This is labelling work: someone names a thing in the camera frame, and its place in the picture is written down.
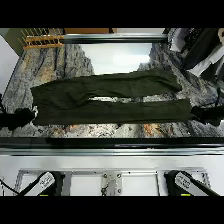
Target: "marble patterned surface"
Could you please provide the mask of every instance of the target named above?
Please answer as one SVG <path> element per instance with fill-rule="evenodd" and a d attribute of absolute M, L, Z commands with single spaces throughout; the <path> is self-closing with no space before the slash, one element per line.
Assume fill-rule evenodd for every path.
<path fill-rule="evenodd" d="M 143 98 L 118 99 L 100 98 L 100 100 L 120 102 L 150 102 L 160 100 L 175 100 L 189 97 L 191 104 L 203 105 L 214 102 L 216 87 L 195 77 L 188 72 L 181 72 L 180 65 L 183 55 L 169 51 L 166 45 L 152 44 L 150 63 L 140 64 L 139 70 L 149 70 L 159 67 L 172 70 L 177 76 L 183 90 L 177 94 L 163 94 Z M 3 103 L 8 112 L 18 107 L 31 108 L 33 98 L 30 91 L 32 86 L 38 86 L 56 79 L 70 79 L 72 77 L 90 76 L 94 74 L 90 59 L 80 45 L 65 45 L 54 49 L 33 49 L 24 52 L 5 92 Z M 199 122 L 169 124 L 91 124 L 70 126 L 38 126 L 34 129 L 29 124 L 17 128 L 14 132 L 2 128 L 0 137 L 65 137 L 65 138 L 170 138 L 170 137 L 219 137 L 224 136 L 224 127 L 203 125 Z"/>

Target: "dark green pants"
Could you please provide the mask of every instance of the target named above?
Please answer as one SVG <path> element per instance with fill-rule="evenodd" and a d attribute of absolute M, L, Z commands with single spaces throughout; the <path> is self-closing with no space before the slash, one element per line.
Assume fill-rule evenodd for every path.
<path fill-rule="evenodd" d="M 166 123 L 191 118 L 189 100 L 149 103 L 91 101 L 90 97 L 143 97 L 178 92 L 176 76 L 161 69 L 56 80 L 33 87 L 36 125 Z"/>

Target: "pant leg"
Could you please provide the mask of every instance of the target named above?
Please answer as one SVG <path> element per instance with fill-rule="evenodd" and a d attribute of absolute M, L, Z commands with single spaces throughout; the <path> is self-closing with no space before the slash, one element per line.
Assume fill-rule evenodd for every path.
<path fill-rule="evenodd" d="M 51 105 L 55 109 L 71 109 L 91 97 L 143 97 L 182 90 L 176 76 L 154 68 L 110 75 L 56 80 L 31 88 L 33 105 Z"/>
<path fill-rule="evenodd" d="M 46 106 L 38 110 L 35 125 L 145 124 L 184 122 L 192 119 L 189 99 L 146 103 L 118 103 L 89 100 L 68 110 Z"/>

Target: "metal bracket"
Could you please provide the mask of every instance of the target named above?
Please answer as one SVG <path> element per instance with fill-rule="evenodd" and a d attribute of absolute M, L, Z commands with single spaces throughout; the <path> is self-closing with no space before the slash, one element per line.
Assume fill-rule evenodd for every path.
<path fill-rule="evenodd" d="M 103 172 L 102 196 L 119 196 L 122 193 L 122 173 Z"/>

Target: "wire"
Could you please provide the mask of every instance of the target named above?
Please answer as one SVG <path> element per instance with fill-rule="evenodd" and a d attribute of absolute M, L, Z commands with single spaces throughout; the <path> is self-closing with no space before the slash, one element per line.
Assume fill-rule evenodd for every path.
<path fill-rule="evenodd" d="M 2 186 L 2 196 L 5 196 L 5 191 L 4 191 L 2 183 L 1 183 L 1 186 Z"/>
<path fill-rule="evenodd" d="M 3 180 L 0 179 L 1 185 L 5 186 L 6 188 L 8 188 L 10 191 L 19 194 L 19 192 L 15 191 L 14 189 L 12 189 L 11 187 L 9 187 Z"/>

